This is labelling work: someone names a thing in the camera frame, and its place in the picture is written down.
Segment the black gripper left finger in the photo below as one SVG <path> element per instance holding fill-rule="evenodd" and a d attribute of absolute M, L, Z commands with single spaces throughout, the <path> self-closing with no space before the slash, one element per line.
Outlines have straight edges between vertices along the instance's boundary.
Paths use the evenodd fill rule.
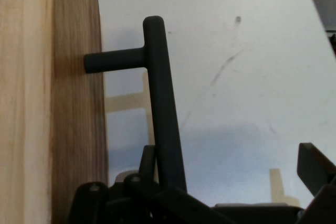
<path fill-rule="evenodd" d="M 227 223 L 227 218 L 189 194 L 154 181 L 155 147 L 143 149 L 138 173 L 107 187 L 78 187 L 67 223 Z"/>

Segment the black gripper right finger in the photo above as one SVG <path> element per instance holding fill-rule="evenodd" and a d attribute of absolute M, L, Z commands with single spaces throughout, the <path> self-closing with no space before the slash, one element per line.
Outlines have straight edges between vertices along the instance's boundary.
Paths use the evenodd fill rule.
<path fill-rule="evenodd" d="M 335 165 L 312 143 L 301 143 L 297 174 L 313 195 L 297 223 L 335 223 Z"/>

